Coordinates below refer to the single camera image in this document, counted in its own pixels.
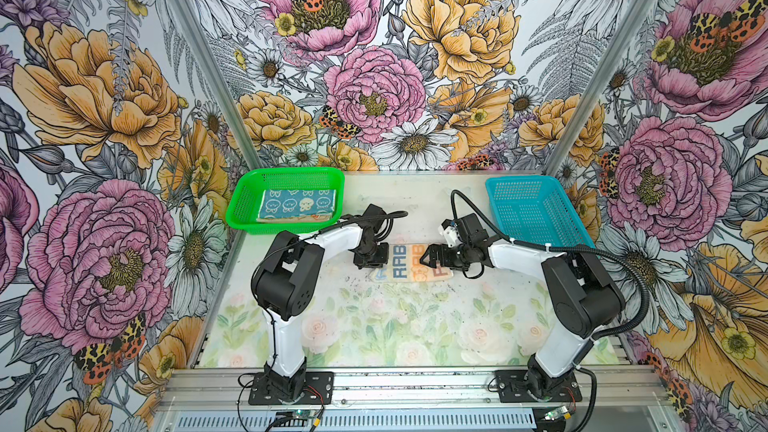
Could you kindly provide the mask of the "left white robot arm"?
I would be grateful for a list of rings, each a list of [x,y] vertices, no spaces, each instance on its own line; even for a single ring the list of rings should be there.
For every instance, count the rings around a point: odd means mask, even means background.
[[[271,341],[253,390],[283,403],[296,403],[310,390],[301,315],[313,299],[323,264],[349,252],[360,270],[385,266],[389,260],[386,239],[394,221],[407,215],[406,211],[387,213],[371,204],[363,214],[343,215],[316,232],[282,231],[275,236],[251,278],[251,292],[266,318]]]

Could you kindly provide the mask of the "teal plastic basket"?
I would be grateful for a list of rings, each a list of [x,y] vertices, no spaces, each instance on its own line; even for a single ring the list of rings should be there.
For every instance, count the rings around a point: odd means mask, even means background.
[[[594,246],[560,182],[549,176],[497,176],[486,180],[496,225],[508,236],[553,246]]]

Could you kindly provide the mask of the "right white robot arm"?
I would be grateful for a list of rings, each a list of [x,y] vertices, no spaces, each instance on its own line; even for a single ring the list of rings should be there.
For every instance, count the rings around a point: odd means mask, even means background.
[[[476,214],[441,224],[442,243],[430,244],[419,263],[468,273],[497,268],[544,282],[556,323],[542,347],[531,355],[524,389],[534,400],[556,396],[598,340],[598,333],[623,311],[626,302],[601,262],[600,251],[580,244],[556,247],[490,235]]]

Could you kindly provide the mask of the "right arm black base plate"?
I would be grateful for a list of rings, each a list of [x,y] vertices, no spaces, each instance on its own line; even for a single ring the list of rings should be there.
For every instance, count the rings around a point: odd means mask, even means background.
[[[491,383],[501,403],[577,403],[583,400],[575,374],[551,378],[536,370],[501,369]]]

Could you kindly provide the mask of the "green plastic basket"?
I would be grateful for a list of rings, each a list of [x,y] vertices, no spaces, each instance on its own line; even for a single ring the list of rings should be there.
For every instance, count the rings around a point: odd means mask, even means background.
[[[332,167],[252,170],[236,184],[226,223],[252,235],[315,232],[342,214],[345,177]]]

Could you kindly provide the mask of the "blue bunny towel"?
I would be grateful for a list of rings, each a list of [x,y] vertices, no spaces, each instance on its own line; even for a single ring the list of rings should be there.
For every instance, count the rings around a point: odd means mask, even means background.
[[[324,222],[336,209],[336,191],[267,190],[257,214],[260,223]]]

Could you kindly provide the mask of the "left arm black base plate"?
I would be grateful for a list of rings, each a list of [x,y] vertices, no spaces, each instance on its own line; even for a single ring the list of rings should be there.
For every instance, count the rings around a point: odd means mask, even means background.
[[[251,406],[329,405],[332,401],[335,374],[309,371],[286,378],[258,373],[250,386]]]

